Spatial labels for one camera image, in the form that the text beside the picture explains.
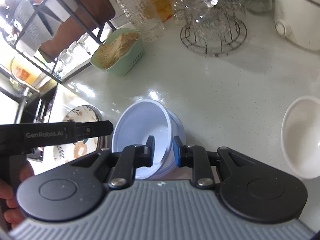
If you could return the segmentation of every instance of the green container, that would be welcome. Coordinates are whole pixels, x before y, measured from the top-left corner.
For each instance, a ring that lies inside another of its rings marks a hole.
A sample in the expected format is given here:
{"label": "green container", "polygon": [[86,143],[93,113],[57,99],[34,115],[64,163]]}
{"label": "green container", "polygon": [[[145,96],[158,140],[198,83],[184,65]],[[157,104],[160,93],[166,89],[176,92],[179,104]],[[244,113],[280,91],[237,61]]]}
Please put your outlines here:
{"label": "green container", "polygon": [[[121,33],[128,33],[128,32],[137,32],[137,31],[132,29],[120,28],[118,30],[115,30],[113,33],[111,33],[102,44],[105,44],[105,43],[110,44],[116,38],[118,38]],[[133,67],[133,65],[136,64],[137,61],[141,58],[141,56],[143,55],[143,52],[144,52],[143,43],[140,35],[137,41],[131,46],[129,51],[126,54],[124,54],[121,58],[119,58],[117,62],[114,63],[110,68],[103,69],[103,66],[101,62],[98,60],[96,53],[92,55],[90,62],[92,65],[96,66],[97,68],[100,68],[102,71],[108,71],[117,76],[124,76]]]}

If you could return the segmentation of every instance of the floral plate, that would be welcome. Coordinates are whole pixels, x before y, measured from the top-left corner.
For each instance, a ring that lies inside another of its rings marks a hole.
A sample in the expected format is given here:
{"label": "floral plate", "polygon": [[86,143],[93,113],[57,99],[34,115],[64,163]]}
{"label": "floral plate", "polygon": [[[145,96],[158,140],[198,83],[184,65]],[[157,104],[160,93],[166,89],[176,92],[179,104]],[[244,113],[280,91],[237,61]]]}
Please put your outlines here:
{"label": "floral plate", "polygon": [[[63,122],[96,122],[101,121],[99,111],[92,106],[78,106],[72,109]],[[94,152],[99,145],[98,137],[84,139],[77,143],[54,146],[53,157],[57,165],[75,160],[83,155]]]}

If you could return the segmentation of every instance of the wooden cutting board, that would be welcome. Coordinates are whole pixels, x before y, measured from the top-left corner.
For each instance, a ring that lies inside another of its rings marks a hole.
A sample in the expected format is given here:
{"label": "wooden cutting board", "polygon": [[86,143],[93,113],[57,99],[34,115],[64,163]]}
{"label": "wooden cutting board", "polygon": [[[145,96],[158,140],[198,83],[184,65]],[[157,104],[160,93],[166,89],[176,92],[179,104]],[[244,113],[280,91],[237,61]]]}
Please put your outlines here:
{"label": "wooden cutting board", "polygon": [[[93,17],[102,25],[115,16],[115,10],[109,0],[80,0],[83,5],[91,12]],[[94,30],[97,26],[89,18],[88,14],[82,8],[78,7],[75,14],[90,28]],[[52,40],[44,42],[40,49],[47,62],[56,58],[63,49],[69,47],[73,41],[77,41],[86,31],[76,22],[73,17],[63,22]]]}

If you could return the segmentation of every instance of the countertop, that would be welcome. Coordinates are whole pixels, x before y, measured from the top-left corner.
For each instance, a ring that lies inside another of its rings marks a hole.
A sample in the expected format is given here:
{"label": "countertop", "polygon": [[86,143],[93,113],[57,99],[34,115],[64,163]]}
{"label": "countertop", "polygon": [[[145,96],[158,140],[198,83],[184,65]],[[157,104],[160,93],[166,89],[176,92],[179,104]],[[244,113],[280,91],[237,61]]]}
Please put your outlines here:
{"label": "countertop", "polygon": [[[116,125],[129,105],[152,98],[181,119],[187,143],[210,151],[228,146],[292,174],[281,151],[281,123],[296,98],[320,97],[320,56],[280,38],[272,16],[247,14],[245,24],[245,43],[214,58],[184,47],[180,27],[168,21],[165,34],[145,43],[145,55],[126,76],[89,66],[65,84],[75,95],[62,99],[71,92],[59,85],[50,122],[61,121],[62,113],[77,105],[91,104]],[[172,176],[188,177],[190,170],[176,169]],[[309,198],[301,220],[319,230],[320,178],[304,183]]]}

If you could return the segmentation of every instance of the finger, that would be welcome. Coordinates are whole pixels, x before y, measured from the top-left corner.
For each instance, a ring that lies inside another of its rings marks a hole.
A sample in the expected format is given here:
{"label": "finger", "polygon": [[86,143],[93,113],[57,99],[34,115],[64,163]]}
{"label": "finger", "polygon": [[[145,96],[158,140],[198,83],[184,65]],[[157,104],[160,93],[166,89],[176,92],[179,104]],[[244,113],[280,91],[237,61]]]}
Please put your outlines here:
{"label": "finger", "polygon": [[30,178],[31,176],[33,176],[35,173],[32,169],[32,166],[30,164],[30,162],[27,162],[26,165],[24,165],[19,173],[19,179],[21,182],[25,181],[26,179]]}
{"label": "finger", "polygon": [[0,179],[0,198],[11,199],[13,198],[13,190],[8,184]]}
{"label": "finger", "polygon": [[7,204],[8,208],[17,208],[18,207],[18,203],[15,198],[7,199],[6,204]]}
{"label": "finger", "polygon": [[9,209],[4,213],[4,219],[10,224],[19,224],[24,220],[20,208]]}

